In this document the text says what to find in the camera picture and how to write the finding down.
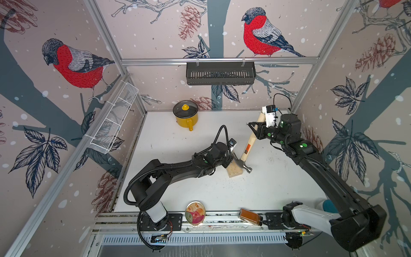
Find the wooden handle claw hammer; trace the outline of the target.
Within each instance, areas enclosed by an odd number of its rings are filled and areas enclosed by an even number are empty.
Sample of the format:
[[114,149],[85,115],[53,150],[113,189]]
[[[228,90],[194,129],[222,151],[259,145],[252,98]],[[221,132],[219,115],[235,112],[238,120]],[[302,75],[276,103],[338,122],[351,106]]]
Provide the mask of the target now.
[[[265,116],[262,112],[260,112],[257,122],[265,122]],[[247,142],[246,148],[242,153],[241,158],[237,158],[235,154],[233,154],[233,159],[236,160],[237,164],[242,167],[242,169],[246,170],[248,173],[252,172],[252,168],[246,165],[246,160],[252,150],[256,141],[256,137],[254,136],[253,132],[251,133],[249,140]]]

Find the pale wooden block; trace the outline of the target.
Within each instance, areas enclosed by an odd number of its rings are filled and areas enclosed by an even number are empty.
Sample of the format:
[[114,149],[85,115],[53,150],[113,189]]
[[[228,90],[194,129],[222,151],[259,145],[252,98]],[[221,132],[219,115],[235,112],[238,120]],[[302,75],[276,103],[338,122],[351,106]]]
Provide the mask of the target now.
[[243,169],[239,166],[235,159],[233,159],[230,164],[226,167],[229,178],[240,176],[243,174]]

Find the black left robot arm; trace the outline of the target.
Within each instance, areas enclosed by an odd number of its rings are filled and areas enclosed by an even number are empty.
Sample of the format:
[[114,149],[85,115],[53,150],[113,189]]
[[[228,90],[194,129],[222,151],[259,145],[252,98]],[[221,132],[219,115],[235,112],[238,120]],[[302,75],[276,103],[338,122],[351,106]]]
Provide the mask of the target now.
[[219,166],[226,168],[232,160],[231,151],[236,144],[234,139],[227,143],[213,143],[186,162],[167,164],[158,159],[151,160],[128,183],[123,194],[124,202],[145,212],[155,225],[166,225],[169,214],[161,203],[161,197],[168,186],[189,178],[210,176]]

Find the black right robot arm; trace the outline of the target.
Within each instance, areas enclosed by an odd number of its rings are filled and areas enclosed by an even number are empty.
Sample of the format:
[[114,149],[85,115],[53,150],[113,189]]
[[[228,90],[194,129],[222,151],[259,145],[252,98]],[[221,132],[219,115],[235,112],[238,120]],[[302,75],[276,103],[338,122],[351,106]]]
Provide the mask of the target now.
[[269,139],[281,145],[286,156],[310,175],[337,209],[336,213],[329,213],[301,202],[289,203],[281,216],[285,227],[305,225],[319,229],[349,252],[381,235],[386,211],[360,197],[324,162],[319,150],[301,137],[301,121],[297,115],[281,115],[275,126],[267,126],[266,122],[250,122],[248,126],[257,139]]

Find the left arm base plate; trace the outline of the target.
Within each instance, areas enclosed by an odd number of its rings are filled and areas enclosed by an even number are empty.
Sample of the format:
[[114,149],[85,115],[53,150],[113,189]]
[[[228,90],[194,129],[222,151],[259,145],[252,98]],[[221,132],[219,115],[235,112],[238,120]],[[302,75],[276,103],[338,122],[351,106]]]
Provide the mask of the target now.
[[148,214],[143,212],[138,221],[140,231],[180,231],[182,229],[183,215],[180,213],[169,213],[164,219],[155,223]]

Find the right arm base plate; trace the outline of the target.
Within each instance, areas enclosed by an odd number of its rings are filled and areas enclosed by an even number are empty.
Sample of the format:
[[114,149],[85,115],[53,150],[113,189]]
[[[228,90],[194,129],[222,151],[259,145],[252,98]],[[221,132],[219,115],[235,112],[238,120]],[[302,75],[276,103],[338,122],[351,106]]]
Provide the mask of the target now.
[[264,214],[262,224],[269,230],[310,230],[311,227],[303,225],[286,226],[282,219],[282,212],[268,212]]

